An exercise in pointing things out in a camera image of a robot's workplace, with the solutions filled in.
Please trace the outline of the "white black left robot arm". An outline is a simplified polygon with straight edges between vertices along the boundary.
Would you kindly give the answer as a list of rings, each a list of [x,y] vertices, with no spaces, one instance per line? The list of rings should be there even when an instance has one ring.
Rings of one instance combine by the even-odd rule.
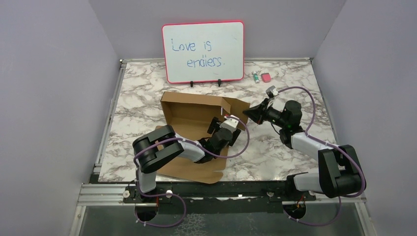
[[[186,158],[196,164],[204,164],[216,158],[225,158],[221,151],[233,146],[243,122],[229,115],[220,121],[214,117],[209,125],[210,137],[190,140],[165,125],[133,141],[133,162],[136,166],[136,196],[143,202],[153,199],[156,188],[156,174],[176,157]]]

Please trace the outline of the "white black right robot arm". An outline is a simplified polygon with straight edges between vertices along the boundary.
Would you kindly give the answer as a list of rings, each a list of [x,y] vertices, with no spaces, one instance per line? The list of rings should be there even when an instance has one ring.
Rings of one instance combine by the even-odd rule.
[[[286,147],[318,162],[315,173],[287,176],[284,195],[288,199],[296,200],[308,191],[324,194],[329,198],[355,197],[366,189],[366,180],[355,149],[351,145],[335,146],[307,135],[300,125],[302,111],[298,102],[286,102],[280,112],[265,99],[261,104],[244,110],[243,114],[257,124],[268,121],[280,127],[280,141]]]

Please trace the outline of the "brown cardboard box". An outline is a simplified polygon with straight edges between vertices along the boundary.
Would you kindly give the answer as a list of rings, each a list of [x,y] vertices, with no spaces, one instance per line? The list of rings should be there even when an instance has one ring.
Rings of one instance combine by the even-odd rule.
[[[214,117],[223,120],[225,115],[234,115],[244,123],[248,121],[242,112],[250,107],[250,103],[237,98],[166,91],[160,101],[166,123],[190,140],[209,137],[207,130]],[[226,162],[224,158],[217,158],[197,164],[178,156],[157,173],[164,177],[213,184],[222,179]]]

